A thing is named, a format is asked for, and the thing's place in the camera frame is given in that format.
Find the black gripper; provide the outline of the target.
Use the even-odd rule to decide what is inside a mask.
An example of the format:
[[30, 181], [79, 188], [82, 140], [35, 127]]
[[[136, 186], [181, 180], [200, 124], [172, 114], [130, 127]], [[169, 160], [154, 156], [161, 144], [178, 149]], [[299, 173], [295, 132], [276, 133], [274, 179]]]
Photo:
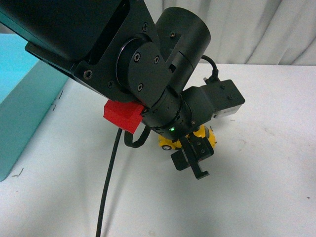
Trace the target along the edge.
[[182, 96], [171, 88], [166, 88], [161, 98], [142, 113], [143, 123], [154, 132], [170, 140], [179, 140], [182, 148], [171, 154], [177, 170], [191, 168], [197, 179], [209, 175], [202, 171], [199, 162], [214, 154], [214, 149], [207, 138], [196, 137], [193, 132], [198, 129], [192, 124], [192, 112]]

